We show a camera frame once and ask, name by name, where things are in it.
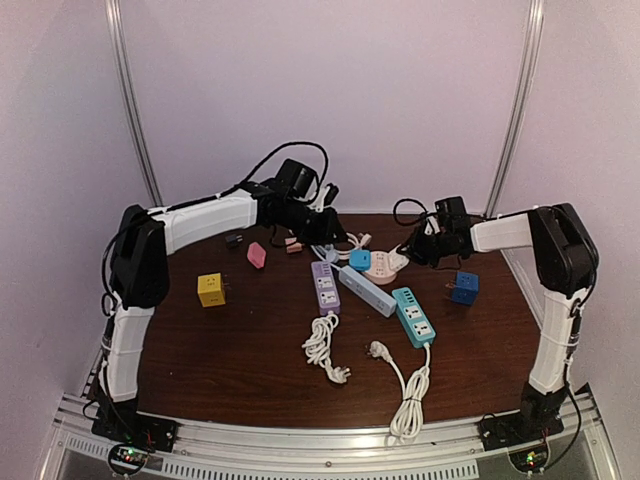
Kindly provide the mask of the grey charger plug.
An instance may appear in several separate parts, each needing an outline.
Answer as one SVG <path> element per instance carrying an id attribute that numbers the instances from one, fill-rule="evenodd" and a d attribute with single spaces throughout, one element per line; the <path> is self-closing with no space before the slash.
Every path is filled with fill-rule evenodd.
<path id="1" fill-rule="evenodd" d="M 225 237 L 225 246 L 227 249 L 236 249 L 243 241 L 244 237 L 242 234 L 230 234 Z"/>

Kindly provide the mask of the dark blue cube adapter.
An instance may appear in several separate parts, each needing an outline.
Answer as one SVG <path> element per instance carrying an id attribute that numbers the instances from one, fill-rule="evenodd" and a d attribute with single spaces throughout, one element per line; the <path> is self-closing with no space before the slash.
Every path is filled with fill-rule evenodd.
<path id="1" fill-rule="evenodd" d="M 450 290 L 452 302 L 471 306 L 479 293 L 479 277 L 473 273 L 457 272 L 455 278 L 446 286 Z"/>

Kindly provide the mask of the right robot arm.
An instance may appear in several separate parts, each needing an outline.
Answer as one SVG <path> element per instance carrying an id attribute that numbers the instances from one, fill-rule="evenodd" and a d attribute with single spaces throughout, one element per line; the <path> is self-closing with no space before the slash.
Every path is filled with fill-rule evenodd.
<path id="1" fill-rule="evenodd" d="M 566 369 L 579 342 L 581 315 L 597 281 L 599 254 L 570 203 L 539 206 L 494 218 L 466 211 L 450 197 L 412 222 L 399 252 L 410 261 L 436 268 L 454 256 L 530 248 L 545 306 L 541 338 L 527 387 L 543 398 L 566 389 Z"/>

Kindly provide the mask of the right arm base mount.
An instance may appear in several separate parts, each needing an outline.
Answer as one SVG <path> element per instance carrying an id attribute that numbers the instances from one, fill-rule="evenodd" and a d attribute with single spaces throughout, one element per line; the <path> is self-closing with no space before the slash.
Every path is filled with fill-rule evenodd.
<path id="1" fill-rule="evenodd" d="M 562 433 L 560 407 L 566 397 L 564 390 L 549 395 L 528 393 L 523 395 L 520 409 L 515 412 L 485 414 L 477 422 L 484 450 L 509 448 Z"/>

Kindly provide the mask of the pink round socket hub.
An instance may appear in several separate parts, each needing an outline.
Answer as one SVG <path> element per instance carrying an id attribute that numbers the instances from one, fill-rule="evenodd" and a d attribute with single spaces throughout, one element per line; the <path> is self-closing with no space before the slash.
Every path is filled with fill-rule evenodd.
<path id="1" fill-rule="evenodd" d="M 400 272 L 393 272 L 390 270 L 388 258 L 388 254 L 390 252 L 371 252 L 371 268 L 364 271 L 363 275 L 375 285 L 384 286 L 392 283 Z"/>

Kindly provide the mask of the light blue power strip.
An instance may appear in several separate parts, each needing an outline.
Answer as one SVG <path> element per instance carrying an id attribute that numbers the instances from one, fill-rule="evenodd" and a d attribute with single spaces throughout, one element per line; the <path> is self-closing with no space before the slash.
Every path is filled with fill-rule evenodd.
<path id="1" fill-rule="evenodd" d="M 350 266 L 338 269 L 339 281 L 385 318 L 395 313 L 396 300 Z"/>

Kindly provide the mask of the teal blue socket box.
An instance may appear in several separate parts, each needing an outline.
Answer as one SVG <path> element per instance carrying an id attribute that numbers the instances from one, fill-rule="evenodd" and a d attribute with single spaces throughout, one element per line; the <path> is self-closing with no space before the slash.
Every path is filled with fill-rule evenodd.
<path id="1" fill-rule="evenodd" d="M 394 289 L 392 297 L 396 301 L 396 315 L 411 345 L 416 349 L 432 345 L 436 339 L 435 329 L 411 289 Z"/>

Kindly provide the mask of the yellow cube adapter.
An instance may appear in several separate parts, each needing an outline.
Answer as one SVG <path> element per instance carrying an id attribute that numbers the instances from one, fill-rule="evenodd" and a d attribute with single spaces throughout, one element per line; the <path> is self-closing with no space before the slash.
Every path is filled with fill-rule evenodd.
<path id="1" fill-rule="evenodd" d="M 217 272 L 200 275 L 197 278 L 197 296 L 203 308 L 227 304 L 227 285 L 224 276 Z"/>

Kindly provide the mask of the purple power strip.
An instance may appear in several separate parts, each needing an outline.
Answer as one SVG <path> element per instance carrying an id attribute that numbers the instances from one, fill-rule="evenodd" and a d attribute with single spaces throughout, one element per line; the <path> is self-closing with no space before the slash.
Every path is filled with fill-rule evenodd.
<path id="1" fill-rule="evenodd" d="M 311 263 L 311 272 L 320 314 L 339 314 L 341 301 L 332 265 L 326 261 L 314 261 Z"/>

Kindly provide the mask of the pink charger plug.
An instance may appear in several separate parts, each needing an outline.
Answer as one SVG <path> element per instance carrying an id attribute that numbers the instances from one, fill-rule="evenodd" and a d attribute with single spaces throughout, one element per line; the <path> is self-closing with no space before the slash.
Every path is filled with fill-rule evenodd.
<path id="1" fill-rule="evenodd" d="M 288 255 L 300 253 L 304 249 L 304 245 L 297 238 L 285 239 L 285 252 Z"/>

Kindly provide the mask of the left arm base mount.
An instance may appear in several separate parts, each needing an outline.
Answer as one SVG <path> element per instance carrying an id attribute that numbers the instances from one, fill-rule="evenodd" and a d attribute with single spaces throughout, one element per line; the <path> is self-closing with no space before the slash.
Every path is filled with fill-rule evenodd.
<path id="1" fill-rule="evenodd" d="M 151 452 L 172 451 L 178 429 L 176 421 L 139 413 L 138 398 L 116 402 L 101 389 L 93 398 L 98 403 L 91 426 L 94 435 Z"/>

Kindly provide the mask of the white small adapter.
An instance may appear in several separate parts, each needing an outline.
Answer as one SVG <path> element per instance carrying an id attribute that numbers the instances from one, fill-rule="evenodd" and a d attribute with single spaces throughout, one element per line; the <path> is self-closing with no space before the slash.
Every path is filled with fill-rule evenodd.
<path id="1" fill-rule="evenodd" d="M 396 250 L 388 254 L 389 268 L 393 272 L 399 272 L 409 265 L 410 260 L 405 255 L 398 253 Z"/>

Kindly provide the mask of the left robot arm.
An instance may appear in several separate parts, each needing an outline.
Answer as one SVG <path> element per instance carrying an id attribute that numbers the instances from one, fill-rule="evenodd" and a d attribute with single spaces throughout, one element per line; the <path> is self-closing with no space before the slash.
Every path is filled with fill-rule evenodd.
<path id="1" fill-rule="evenodd" d="M 113 331 L 108 335 L 100 385 L 113 402 L 136 398 L 146 330 L 170 289 L 168 258 L 178 250 L 223 233 L 253 226 L 280 226 L 307 245 L 341 243 L 346 233 L 332 202 L 334 184 L 312 203 L 294 199 L 273 183 L 248 182 L 235 192 L 171 207 L 127 207 L 109 261 L 107 294 Z"/>

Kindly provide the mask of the light blue small adapter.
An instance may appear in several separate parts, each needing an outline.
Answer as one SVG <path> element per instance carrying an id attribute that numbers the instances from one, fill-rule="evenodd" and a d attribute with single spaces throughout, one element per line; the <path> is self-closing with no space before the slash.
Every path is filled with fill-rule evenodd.
<path id="1" fill-rule="evenodd" d="M 349 252 L 348 264 L 358 272 L 371 268 L 371 252 L 366 249 L 354 249 Z"/>

